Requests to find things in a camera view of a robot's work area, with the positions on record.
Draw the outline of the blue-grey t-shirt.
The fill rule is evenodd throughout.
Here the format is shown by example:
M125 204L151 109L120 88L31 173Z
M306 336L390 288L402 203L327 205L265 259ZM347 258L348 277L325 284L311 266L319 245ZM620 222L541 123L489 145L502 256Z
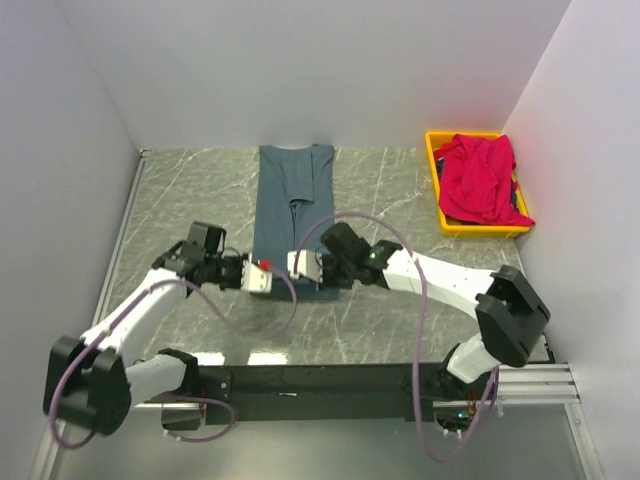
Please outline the blue-grey t-shirt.
M259 148L252 257L286 273L287 255L309 229L334 214L331 145Z

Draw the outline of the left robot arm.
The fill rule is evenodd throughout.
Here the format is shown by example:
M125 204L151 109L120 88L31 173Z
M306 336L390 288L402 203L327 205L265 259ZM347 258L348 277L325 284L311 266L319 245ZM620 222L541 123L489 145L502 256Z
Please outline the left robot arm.
M162 321L203 285L240 287L244 258L225 254L226 236L222 227L194 222L109 316L78 338L54 343L43 397L51 426L64 421L107 436L147 400L169 394L186 402L202 393L195 356L171 348L146 362L139 355Z

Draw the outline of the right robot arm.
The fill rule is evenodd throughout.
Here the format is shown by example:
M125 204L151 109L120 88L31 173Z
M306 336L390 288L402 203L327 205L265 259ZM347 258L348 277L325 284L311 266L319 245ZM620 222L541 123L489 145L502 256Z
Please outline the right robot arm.
M322 257L323 285L349 289L359 282L425 294L477 321L477 334L420 375L421 389L434 400L464 398L475 382L498 366L525 366L550 320L549 309L515 267L467 268L410 253L396 242L371 245L345 222L331 226L320 241L327 250Z

